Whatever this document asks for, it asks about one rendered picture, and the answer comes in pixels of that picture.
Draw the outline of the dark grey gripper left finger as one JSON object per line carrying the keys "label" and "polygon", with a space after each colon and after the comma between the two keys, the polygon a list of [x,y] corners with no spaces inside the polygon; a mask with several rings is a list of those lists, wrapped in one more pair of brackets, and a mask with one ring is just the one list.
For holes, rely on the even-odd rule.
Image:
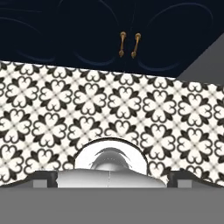
{"label": "dark grey gripper left finger", "polygon": [[28,188],[57,188],[58,173],[56,171],[35,171],[25,179],[14,183],[1,185],[1,188],[28,187]]}

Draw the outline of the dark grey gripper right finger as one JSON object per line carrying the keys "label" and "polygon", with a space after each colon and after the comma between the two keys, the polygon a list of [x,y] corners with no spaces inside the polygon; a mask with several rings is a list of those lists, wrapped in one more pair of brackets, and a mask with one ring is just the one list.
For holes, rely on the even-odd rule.
{"label": "dark grey gripper right finger", "polygon": [[221,188],[221,185],[198,178],[189,171],[171,171],[167,178],[170,188]]}

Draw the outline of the dark navy cupboard door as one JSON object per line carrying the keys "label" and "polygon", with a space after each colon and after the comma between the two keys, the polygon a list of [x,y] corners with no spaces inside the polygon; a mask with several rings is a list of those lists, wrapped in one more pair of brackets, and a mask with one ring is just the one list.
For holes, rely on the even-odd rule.
{"label": "dark navy cupboard door", "polygon": [[53,63],[59,5],[60,0],[0,0],[0,60]]}
{"label": "dark navy cupboard door", "polygon": [[[134,0],[61,0],[58,62],[63,67],[122,71]],[[120,33],[126,32],[119,57]]]}
{"label": "dark navy cupboard door", "polygon": [[224,33],[224,0],[136,0],[131,51],[136,33],[126,70],[176,78]]}

